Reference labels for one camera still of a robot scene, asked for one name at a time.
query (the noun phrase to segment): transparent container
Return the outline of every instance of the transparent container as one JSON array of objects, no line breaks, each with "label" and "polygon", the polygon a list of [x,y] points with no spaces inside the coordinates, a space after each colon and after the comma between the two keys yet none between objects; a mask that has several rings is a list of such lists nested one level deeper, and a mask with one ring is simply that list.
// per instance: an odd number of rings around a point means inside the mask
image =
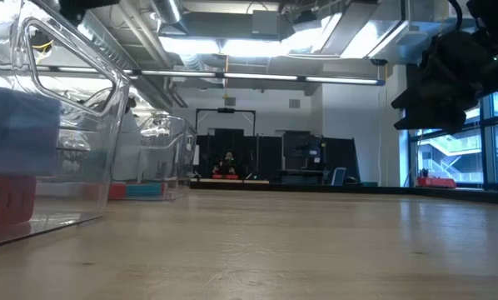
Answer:
[{"label": "transparent container", "polygon": [[102,215],[129,86],[43,3],[0,1],[0,243]]},{"label": "transparent container", "polygon": [[111,198],[185,197],[193,174],[196,140],[195,129],[186,120],[162,113],[133,130],[125,130],[123,125],[112,166]]}]

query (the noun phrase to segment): table surface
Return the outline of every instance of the table surface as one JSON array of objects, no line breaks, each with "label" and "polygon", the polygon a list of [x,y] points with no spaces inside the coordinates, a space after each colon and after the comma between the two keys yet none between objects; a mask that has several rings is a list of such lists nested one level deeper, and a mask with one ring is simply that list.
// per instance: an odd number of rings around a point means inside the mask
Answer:
[{"label": "table surface", "polygon": [[0,247],[6,299],[498,299],[498,206],[192,191]]}]

